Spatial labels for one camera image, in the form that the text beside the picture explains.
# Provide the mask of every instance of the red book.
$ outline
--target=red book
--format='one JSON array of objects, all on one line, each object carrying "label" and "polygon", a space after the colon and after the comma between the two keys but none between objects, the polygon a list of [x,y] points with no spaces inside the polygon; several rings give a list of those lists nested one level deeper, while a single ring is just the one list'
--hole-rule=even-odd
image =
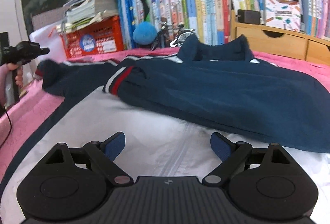
[{"label": "red book", "polygon": [[223,18],[224,18],[224,37],[225,37],[225,43],[229,42],[229,35],[230,35],[230,26],[229,26],[229,22],[230,22],[230,13],[229,13],[229,6],[228,6],[228,0],[222,0],[223,3]]}]

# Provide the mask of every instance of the round blue sticker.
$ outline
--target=round blue sticker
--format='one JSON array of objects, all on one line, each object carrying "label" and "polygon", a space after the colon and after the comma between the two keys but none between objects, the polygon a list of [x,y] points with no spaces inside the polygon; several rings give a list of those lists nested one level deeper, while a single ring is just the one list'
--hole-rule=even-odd
[{"label": "round blue sticker", "polygon": [[86,34],[80,38],[79,45],[85,52],[91,52],[94,50],[96,42],[92,35]]}]

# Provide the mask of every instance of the person's arm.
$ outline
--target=person's arm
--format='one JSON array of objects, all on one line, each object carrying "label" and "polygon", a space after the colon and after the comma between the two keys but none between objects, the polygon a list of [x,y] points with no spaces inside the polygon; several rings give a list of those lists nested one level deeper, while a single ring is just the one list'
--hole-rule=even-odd
[{"label": "person's arm", "polygon": [[[4,64],[0,66],[0,104],[4,106],[6,103],[6,76],[9,71],[17,69],[18,66],[15,64]],[[23,69],[20,67],[17,71],[17,76],[15,78],[16,84],[19,87],[23,86]]]}]

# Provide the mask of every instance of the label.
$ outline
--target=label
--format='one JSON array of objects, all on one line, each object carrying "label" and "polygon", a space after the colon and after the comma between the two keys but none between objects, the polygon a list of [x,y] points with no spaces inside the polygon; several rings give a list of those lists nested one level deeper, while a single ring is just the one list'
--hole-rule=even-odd
[{"label": "label", "polygon": [[105,53],[111,53],[117,51],[116,42],[114,40],[104,41],[101,44],[103,46],[103,51]]},{"label": "label", "polygon": [[79,45],[85,52],[91,52],[94,50],[96,42],[92,35],[86,34],[81,37]]}]

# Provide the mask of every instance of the black handheld device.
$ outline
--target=black handheld device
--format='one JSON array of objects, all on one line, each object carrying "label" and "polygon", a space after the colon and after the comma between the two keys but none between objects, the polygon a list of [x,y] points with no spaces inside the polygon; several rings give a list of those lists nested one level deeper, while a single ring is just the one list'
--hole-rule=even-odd
[{"label": "black handheld device", "polygon": [[317,187],[282,146],[253,148],[218,132],[210,144],[223,162],[202,181],[139,176],[134,182],[113,162],[125,147],[124,133],[82,148],[57,143],[17,189],[23,224],[314,223]]},{"label": "black handheld device", "polygon": [[[39,43],[30,41],[21,41],[16,46],[10,46],[8,33],[0,33],[0,66],[7,63],[24,65],[49,51],[49,48],[40,48]],[[12,105],[19,101],[19,88],[15,83],[17,71],[12,71],[8,76],[10,80],[6,80],[6,84],[11,85],[6,89],[7,105]]]}]

